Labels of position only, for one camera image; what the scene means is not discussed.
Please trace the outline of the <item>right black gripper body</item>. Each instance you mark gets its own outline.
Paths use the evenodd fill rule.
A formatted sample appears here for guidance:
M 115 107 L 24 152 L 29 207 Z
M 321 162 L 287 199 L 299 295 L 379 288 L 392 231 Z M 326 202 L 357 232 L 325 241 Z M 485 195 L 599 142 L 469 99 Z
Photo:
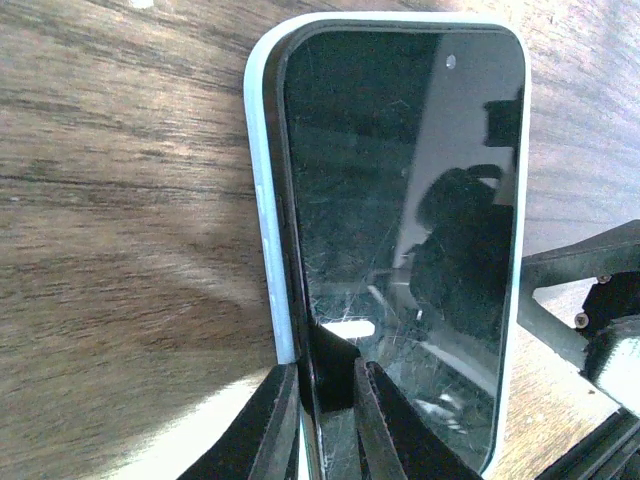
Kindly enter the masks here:
M 591 287 L 576 331 L 587 341 L 580 374 L 620 409 L 565 455 L 541 479 L 639 477 L 639 274 L 602 276 Z

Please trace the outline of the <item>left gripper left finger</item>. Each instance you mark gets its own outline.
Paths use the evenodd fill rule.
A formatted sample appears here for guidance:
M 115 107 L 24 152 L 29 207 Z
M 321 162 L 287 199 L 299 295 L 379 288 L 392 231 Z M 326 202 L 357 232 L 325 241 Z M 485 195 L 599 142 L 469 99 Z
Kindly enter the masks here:
M 271 369 L 220 439 L 182 479 L 295 479 L 299 463 L 299 380 L 295 364 Z

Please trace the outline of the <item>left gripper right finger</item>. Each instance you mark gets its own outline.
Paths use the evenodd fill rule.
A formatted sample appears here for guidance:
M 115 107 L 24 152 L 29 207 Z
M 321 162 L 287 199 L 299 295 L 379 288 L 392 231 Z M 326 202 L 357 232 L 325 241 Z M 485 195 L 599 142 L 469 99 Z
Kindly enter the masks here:
M 354 363 L 354 415 L 361 469 L 372 479 L 478 479 L 421 420 L 377 363 Z

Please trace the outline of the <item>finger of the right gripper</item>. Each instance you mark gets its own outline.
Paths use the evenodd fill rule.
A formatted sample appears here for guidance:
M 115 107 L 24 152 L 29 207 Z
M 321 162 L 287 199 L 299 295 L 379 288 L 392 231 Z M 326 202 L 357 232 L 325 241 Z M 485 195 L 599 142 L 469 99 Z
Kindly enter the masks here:
M 581 371 L 588 341 L 542 307 L 536 290 L 618 273 L 639 274 L 639 222 L 522 260 L 518 323 Z

